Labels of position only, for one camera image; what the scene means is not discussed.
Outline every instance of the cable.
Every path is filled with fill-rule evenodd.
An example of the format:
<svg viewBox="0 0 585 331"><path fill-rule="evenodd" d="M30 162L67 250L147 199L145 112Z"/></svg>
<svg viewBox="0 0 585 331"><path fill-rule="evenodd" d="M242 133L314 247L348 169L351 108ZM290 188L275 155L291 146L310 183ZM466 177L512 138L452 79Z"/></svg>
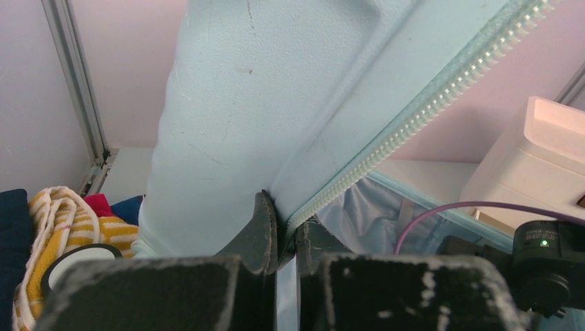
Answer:
<svg viewBox="0 0 585 331"><path fill-rule="evenodd" d="M492 202L492 201L462 201L462 202L455 202L449 203L447 205L441 205L439 207L433 208L427 212L420 214L417 218L413 219L402 231L400 237L398 237L398 242L396 243L396 248L394 249L394 254L400 254L400 249L404 244L404 239L408 235L408 233L420 222L427 219L428 217L433 216L434 214L444 212L445 210L454 209L454 208L463 208L463 207L494 207L494 208L503 208L503 209L511 209L511 210L518 210L520 212L531 212L533 214L538 214L542 216L552 217L554 219L559 219L562 221L567 221L571 223L575 223L581 226L585 226L585 219L580 219L579 217L574 217L567 214L562 214L561 212L553 212L550 210L528 207L527 205L515 205L513 203L504 203L504 202Z"/></svg>

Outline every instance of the dark blue fabric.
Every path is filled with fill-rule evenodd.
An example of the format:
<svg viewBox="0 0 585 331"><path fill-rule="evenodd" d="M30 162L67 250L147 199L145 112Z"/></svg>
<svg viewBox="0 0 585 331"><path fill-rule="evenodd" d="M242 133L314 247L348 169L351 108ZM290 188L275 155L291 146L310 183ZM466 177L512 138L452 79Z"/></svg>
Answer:
<svg viewBox="0 0 585 331"><path fill-rule="evenodd" d="M24 278L33 241L26 191L0 193L0 330L12 328L14 291Z"/></svg>
<svg viewBox="0 0 585 331"><path fill-rule="evenodd" d="M138 211L142 204L143 196L129 198L112 206L112 213L123 219L126 223L138 225Z"/></svg>

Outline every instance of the red cloth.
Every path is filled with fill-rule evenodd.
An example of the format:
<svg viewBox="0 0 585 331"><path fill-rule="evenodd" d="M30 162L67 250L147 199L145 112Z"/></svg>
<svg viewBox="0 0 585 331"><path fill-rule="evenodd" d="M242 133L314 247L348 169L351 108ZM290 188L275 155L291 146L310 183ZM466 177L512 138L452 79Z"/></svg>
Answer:
<svg viewBox="0 0 585 331"><path fill-rule="evenodd" d="M106 196L103 194L90 195L83 198L83 200L90 205L98 217L116 216L112 212L112 208L110 207Z"/></svg>

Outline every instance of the striped cloth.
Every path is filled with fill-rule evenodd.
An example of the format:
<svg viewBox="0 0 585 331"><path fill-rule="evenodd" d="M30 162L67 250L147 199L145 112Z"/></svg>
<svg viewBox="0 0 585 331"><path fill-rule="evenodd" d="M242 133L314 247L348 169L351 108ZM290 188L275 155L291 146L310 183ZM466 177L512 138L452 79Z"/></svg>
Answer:
<svg viewBox="0 0 585 331"><path fill-rule="evenodd" d="M132 257L130 245L138 227L117 217L97 217L90 206L67 187L46 188L29 203L36 230L24 279L16 292L14 330L32 330L41 315L41 278L51 263L75 248L106 243Z"/></svg>

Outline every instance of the zipper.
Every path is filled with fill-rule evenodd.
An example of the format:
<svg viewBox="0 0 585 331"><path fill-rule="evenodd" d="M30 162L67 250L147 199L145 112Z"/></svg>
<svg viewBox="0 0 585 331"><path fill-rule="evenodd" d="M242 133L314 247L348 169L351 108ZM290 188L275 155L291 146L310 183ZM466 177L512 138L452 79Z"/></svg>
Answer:
<svg viewBox="0 0 585 331"><path fill-rule="evenodd" d="M462 66L458 65L459 68L463 67L464 69L452 75L447 80L447 83L436 88L436 91L431 94L432 97L428 98L423 103L423 106L418 108L418 111L415 111L413 115L407 117L404 124L401 124L393 131L385 132L382 138L379 139L377 137L374 139L375 147L366 147L371 152L365 154L360 153L359 159L352 162L353 166L342 170L330 183L311 198L311 200L298 209L286 223L286 234L284 236L286 244L283 246L284 250L279 254L279 268L284 266L295 255L294 248L290 245L293 242L295 230L305 220L319 212L339 195L343 194L349 187L373 170L378 163L382 162L396 151L398 147L413 137L416 132L427 126L440 112L445 110L454 100L481 79L499 59L506 56L506 53L512 50L513 46L528 34L529 30L533 29L538 22L546 18L546 13L552 12L555 9L555 5L562 1L527 1L527 4L520 8L507 21L508 23L503 25L499 29L499 32L489 42L485 43L481 50L475 53L475 56L467 64ZM413 101L401 112L409 108Z"/></svg>

